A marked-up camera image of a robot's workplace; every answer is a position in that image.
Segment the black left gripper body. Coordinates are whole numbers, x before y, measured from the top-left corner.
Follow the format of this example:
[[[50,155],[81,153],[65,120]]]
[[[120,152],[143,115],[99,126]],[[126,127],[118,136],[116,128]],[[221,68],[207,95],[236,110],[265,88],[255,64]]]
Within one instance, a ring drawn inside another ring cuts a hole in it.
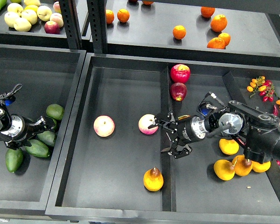
[[[24,146],[27,140],[35,135],[35,122],[17,115],[11,115],[11,125],[8,129],[0,131],[7,148],[17,150]]]

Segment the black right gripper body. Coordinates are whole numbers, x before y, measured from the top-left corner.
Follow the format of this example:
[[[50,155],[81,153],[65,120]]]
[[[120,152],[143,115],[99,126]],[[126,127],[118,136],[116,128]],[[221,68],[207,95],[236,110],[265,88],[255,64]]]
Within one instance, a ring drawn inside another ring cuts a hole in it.
[[[186,144],[199,142],[205,139],[207,130],[204,120],[198,116],[191,116],[186,119],[178,120],[177,134],[173,134],[174,139],[180,139]]]

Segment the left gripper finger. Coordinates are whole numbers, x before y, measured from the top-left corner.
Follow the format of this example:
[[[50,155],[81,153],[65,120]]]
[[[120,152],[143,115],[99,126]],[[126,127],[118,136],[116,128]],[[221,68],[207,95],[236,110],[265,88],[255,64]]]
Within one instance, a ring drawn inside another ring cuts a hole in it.
[[[55,132],[50,118],[48,116],[41,116],[33,125],[33,133],[43,133],[45,131]]]
[[[16,150],[20,149],[21,147],[27,147],[29,150],[35,150],[38,148],[38,140],[30,139],[17,142]]]

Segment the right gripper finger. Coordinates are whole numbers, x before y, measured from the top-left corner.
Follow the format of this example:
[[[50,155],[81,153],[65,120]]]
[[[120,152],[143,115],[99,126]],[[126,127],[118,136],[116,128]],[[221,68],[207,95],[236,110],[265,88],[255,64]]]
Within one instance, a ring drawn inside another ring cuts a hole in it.
[[[171,141],[170,147],[161,150],[161,154],[168,154],[175,159],[179,159],[190,155],[192,151],[192,148],[188,144],[182,142],[180,139],[174,139]]]
[[[177,119],[174,117],[173,111],[168,113],[158,113],[154,116],[152,124],[148,126],[148,129],[155,127],[164,128],[170,134],[177,134]]]

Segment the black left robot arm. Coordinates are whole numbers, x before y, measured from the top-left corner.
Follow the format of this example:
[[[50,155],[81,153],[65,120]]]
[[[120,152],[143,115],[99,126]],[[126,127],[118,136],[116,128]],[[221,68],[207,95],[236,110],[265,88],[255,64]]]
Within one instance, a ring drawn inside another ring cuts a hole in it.
[[[0,95],[0,141],[7,148],[17,150],[23,146],[30,146],[28,140],[45,131],[55,132],[56,123],[53,118],[40,116],[32,121],[18,114],[10,114],[8,106],[15,101],[15,94],[22,88],[22,84]]]

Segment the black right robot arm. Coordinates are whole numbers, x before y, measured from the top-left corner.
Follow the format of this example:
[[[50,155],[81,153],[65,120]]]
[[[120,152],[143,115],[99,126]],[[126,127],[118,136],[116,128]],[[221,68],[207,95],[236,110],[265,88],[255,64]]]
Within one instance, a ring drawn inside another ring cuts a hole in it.
[[[192,152],[191,143],[214,136],[234,140],[244,150],[247,161],[261,165],[280,161],[280,118],[274,114],[251,108],[236,100],[224,104],[212,92],[220,107],[203,100],[197,106],[199,115],[174,117],[173,112],[154,117],[149,129],[162,127],[170,140],[170,146],[162,150],[176,159]]]

